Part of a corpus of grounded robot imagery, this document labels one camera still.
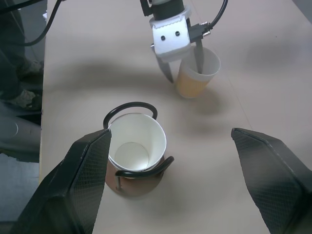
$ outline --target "white paper cup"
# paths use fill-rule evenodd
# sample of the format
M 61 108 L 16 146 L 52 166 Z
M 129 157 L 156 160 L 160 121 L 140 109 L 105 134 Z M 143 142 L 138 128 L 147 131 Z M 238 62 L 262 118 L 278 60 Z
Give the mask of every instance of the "white paper cup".
M 197 97 L 221 68 L 219 57 L 213 51 L 203 48 L 203 72 L 199 74 L 194 49 L 195 46 L 192 46 L 190 55 L 182 60 L 175 83 L 177 91 L 184 98 Z
M 109 129 L 112 132 L 109 160 L 119 170 L 150 170 L 160 162 L 165 153 L 165 132 L 148 115 L 125 114 L 116 118 Z

